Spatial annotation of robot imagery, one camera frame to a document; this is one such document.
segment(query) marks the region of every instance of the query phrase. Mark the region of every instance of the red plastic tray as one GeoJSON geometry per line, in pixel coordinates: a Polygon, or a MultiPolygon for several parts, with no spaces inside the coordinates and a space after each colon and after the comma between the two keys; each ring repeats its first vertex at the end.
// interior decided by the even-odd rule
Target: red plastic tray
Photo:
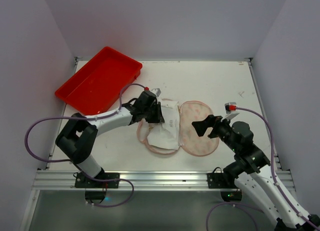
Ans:
{"type": "Polygon", "coordinates": [[[141,63],[104,47],[55,95],[84,115],[100,114],[114,104],[125,85],[140,75],[141,68],[141,63]]]}

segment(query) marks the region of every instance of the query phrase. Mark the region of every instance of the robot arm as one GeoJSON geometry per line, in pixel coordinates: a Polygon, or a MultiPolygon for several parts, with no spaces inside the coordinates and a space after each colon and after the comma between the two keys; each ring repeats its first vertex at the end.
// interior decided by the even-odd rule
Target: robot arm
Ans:
{"type": "Polygon", "coordinates": [[[91,155],[96,137],[142,119],[148,123],[163,123],[161,104],[157,100],[159,94],[159,89],[154,92],[145,89],[138,98],[132,99],[133,104],[131,101],[124,103],[121,109],[85,117],[75,113],[73,117],[88,120],[69,120],[56,138],[55,144],[87,175],[92,178],[107,179],[104,177],[104,170],[91,155]]]}
{"type": "Polygon", "coordinates": [[[225,118],[209,115],[203,121],[192,123],[200,137],[205,134],[207,128],[212,127],[208,137],[220,138],[235,153],[235,162],[225,167],[223,173],[213,174],[222,176],[216,180],[221,180],[227,186],[234,183],[247,193],[274,224],[276,231],[314,230],[303,217],[318,227],[320,218],[309,214],[299,205],[279,178],[276,183],[274,182],[271,163],[263,151],[253,143],[254,134],[249,125],[237,121],[230,126],[230,120],[238,114],[235,103],[227,103],[225,108],[227,111],[225,118]],[[298,214],[291,208],[288,201],[295,206],[298,214]]]}

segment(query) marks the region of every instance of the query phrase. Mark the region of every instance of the gray floor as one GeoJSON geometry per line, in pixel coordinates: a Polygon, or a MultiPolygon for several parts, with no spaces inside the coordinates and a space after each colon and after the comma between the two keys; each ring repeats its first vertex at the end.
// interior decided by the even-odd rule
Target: gray floor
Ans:
{"type": "MultiPolygon", "coordinates": [[[[127,192],[108,193],[109,204],[127,192]]],[[[137,191],[128,203],[115,208],[85,205],[84,191],[42,191],[31,231],[204,231],[207,212],[222,201],[218,192],[137,191]]],[[[243,203],[252,204],[244,196],[243,203]]],[[[272,231],[264,214],[249,210],[259,231],[272,231]]],[[[211,231],[254,231],[250,218],[237,208],[220,206],[210,217],[211,231]]]]}

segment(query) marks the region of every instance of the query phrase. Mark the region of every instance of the white table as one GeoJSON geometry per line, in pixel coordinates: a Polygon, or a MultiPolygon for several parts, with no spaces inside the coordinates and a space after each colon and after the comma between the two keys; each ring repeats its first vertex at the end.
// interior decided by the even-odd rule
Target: white table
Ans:
{"type": "MultiPolygon", "coordinates": [[[[79,61],[78,71],[86,61],[79,61]]],[[[142,61],[143,68],[136,83],[161,89],[161,97],[179,101],[197,100],[211,107],[215,115],[225,115],[224,104],[236,102],[239,107],[262,113],[254,82],[247,62],[237,61],[142,61]]],[[[142,89],[131,86],[123,94],[127,102],[138,97],[142,89]]],[[[111,109],[117,108],[116,102],[111,109]]],[[[64,115],[77,110],[66,105],[64,115]]],[[[266,126],[255,115],[241,111],[234,118],[250,125],[254,143],[270,159],[270,141],[266,126]]],[[[63,120],[60,130],[67,121],[63,120]]],[[[215,167],[224,168],[234,161],[234,153],[222,142],[209,156],[195,157],[182,148],[174,155],[154,154],[137,140],[137,124],[120,127],[98,136],[92,155],[106,171],[122,172],[207,172],[215,167]]],[[[56,146],[52,159],[65,159],[66,155],[56,146]]],[[[51,163],[51,171],[76,171],[68,162],[51,163]]]]}

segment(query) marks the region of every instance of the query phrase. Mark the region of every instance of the black mounting bracket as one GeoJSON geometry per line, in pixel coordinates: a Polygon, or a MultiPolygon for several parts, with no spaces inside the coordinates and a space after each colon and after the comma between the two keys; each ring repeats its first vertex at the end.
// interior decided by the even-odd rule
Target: black mounting bracket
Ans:
{"type": "Polygon", "coordinates": [[[223,172],[209,172],[206,174],[209,189],[237,189],[234,181],[227,182],[223,172]]]}
{"type": "MultiPolygon", "coordinates": [[[[112,180],[119,179],[120,173],[118,172],[105,172],[99,174],[99,179],[101,180],[112,180]]],[[[77,189],[117,189],[119,187],[119,181],[110,181],[110,182],[95,182],[91,179],[85,177],[81,172],[77,173],[74,187],[77,189]]]]}

